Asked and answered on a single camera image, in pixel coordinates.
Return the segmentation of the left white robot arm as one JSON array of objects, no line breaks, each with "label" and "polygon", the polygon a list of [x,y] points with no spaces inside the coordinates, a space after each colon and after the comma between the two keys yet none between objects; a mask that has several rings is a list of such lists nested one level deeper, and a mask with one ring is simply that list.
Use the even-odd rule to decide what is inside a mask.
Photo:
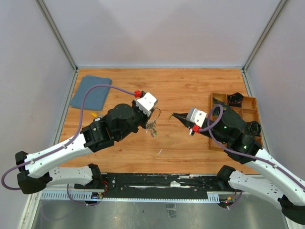
[{"label": "left white robot arm", "polygon": [[133,100],[132,105],[118,104],[103,118],[95,119],[75,136],[34,154],[20,151],[15,155],[20,166],[18,185],[24,194],[33,194],[48,186],[75,184],[96,189],[102,184],[100,169],[95,164],[63,168],[61,164],[114,146],[130,133],[145,128],[155,104]]}]

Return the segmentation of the large metal keyring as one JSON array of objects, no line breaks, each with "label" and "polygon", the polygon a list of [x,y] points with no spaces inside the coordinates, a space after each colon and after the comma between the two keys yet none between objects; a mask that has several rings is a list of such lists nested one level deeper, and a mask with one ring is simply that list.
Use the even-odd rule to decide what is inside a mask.
[{"label": "large metal keyring", "polygon": [[160,117],[160,114],[161,114],[161,109],[160,108],[155,108],[153,110],[152,113],[154,113],[155,111],[158,111],[158,115],[152,120],[152,121],[148,121],[147,124],[146,124],[146,129],[145,131],[147,133],[150,133],[151,137],[155,137],[157,135],[157,129],[156,129],[156,125],[157,125],[157,120],[158,118]]}]

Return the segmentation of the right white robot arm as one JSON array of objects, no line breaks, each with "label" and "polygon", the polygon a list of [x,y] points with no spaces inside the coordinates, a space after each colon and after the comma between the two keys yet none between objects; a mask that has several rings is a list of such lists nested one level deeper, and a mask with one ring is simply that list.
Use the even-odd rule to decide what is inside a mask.
[{"label": "right white robot arm", "polygon": [[230,187],[264,199],[281,210],[291,221],[305,223],[305,182],[272,157],[254,137],[246,134],[246,122],[234,110],[220,109],[212,121],[210,115],[197,108],[188,113],[172,113],[189,134],[202,134],[214,140],[234,161],[259,172],[267,182],[223,166],[216,178],[216,186],[226,191]]}]

